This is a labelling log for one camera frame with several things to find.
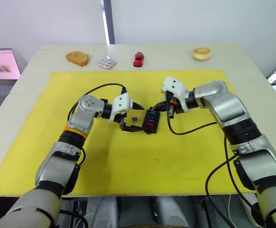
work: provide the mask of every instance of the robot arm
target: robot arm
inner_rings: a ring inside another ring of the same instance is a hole
[[[36,187],[25,193],[0,220],[0,228],[55,227],[62,195],[70,193],[77,181],[77,164],[83,144],[93,125],[93,118],[109,119],[120,123],[125,131],[138,131],[139,127],[126,126],[123,118],[130,109],[143,109],[133,102],[128,93],[117,96],[112,104],[85,95],[78,102],[59,140],[54,143],[39,167]]]
[[[276,225],[276,152],[261,134],[249,112],[223,81],[212,81],[193,91],[183,83],[167,77],[162,86],[169,114],[189,112],[191,108],[208,108],[230,142],[237,173],[243,185],[256,190],[265,222]],[[154,109],[162,111],[162,106]]]

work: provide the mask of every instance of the yellow mat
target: yellow mat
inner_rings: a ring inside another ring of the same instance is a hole
[[[147,109],[162,96],[166,76],[181,80],[189,90],[211,80],[224,80],[234,92],[220,70],[53,73],[0,167],[0,195],[19,196],[34,188],[39,165],[82,94],[101,84],[118,82]],[[111,102],[120,94],[120,87],[108,86],[92,94]],[[141,126],[144,114],[130,111],[127,125]],[[133,123],[132,117],[138,117],[138,123]],[[213,120],[208,109],[197,108],[176,115],[171,124],[175,131],[183,132]],[[205,194],[207,175],[225,160],[223,133],[217,125],[177,136],[169,131],[165,113],[161,114],[157,134],[150,135],[123,132],[117,123],[95,119],[84,149],[87,159],[69,196]],[[239,188],[247,192],[234,176]],[[211,193],[235,192],[226,167],[214,175],[209,189]]]

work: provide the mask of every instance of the white wall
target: white wall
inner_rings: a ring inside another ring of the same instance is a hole
[[[21,72],[40,45],[93,43],[106,43],[100,0],[0,0],[0,48]]]
[[[111,1],[116,44],[233,42],[276,67],[276,0]]]

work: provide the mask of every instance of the white table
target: white table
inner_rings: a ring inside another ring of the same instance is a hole
[[[211,59],[200,62],[191,57],[195,48],[211,49]],[[68,52],[80,50],[90,56],[87,66],[66,60]],[[135,53],[144,56],[143,67],[133,67]],[[0,107],[0,164],[19,133],[26,117],[54,71],[105,71],[97,66],[104,56],[117,60],[111,70],[221,69],[252,115],[260,131],[276,150],[276,92],[241,48],[227,43],[151,45],[49,45],[41,46]]]

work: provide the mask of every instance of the pink screen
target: pink screen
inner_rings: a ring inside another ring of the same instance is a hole
[[[11,49],[0,49],[0,79],[18,79],[20,71]]]

